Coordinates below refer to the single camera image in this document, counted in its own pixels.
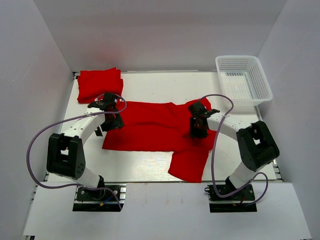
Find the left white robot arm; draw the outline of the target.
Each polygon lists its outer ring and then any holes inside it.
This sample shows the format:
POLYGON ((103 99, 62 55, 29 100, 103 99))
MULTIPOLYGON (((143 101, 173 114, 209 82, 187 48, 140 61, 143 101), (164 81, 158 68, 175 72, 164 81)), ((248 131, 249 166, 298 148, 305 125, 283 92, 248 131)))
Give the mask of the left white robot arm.
POLYGON ((99 200, 105 196, 103 177, 86 166, 84 145, 95 134, 120 129, 124 126, 117 104, 122 98, 106 92, 102 99, 95 99, 70 128, 62 133, 53 133, 48 140, 46 169, 49 173, 65 177, 88 188, 88 193, 99 200))

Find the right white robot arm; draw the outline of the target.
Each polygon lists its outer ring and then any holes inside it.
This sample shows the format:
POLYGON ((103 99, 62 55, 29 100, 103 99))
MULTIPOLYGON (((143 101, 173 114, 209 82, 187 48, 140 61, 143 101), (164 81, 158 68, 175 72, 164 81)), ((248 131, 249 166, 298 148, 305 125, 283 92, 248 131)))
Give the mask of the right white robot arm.
POLYGON ((234 105, 226 113, 217 109, 208 110, 199 100, 188 107, 190 117, 190 137, 204 139, 209 130, 215 131, 211 154, 211 176, 213 191, 219 198, 238 199, 244 193, 260 170, 280 155, 280 150, 265 122, 259 120, 245 123, 230 116, 234 105), (238 144, 241 162, 225 180, 225 191, 219 191, 214 177, 214 157, 218 134, 221 133, 235 140, 238 144))

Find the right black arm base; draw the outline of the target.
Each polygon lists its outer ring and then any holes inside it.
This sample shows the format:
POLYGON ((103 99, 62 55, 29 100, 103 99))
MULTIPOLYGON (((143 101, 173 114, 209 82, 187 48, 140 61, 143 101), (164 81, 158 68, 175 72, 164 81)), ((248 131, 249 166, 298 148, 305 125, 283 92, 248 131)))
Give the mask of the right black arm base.
POLYGON ((208 195, 210 213, 254 213, 257 212, 254 189, 251 184, 228 197, 219 197, 213 185, 204 188, 208 195))

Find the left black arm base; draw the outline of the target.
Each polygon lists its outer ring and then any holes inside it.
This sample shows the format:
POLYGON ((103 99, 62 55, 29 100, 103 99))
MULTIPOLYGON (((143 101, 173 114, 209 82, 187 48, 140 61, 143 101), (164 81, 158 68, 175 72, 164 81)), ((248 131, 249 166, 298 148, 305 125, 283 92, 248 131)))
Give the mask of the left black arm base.
POLYGON ((121 211, 118 202, 114 195, 116 195, 121 207, 124 206, 126 198, 126 184, 125 183, 111 183, 105 184, 106 188, 112 190, 91 191, 83 187, 78 187, 75 192, 73 202, 73 212, 115 212, 121 211))

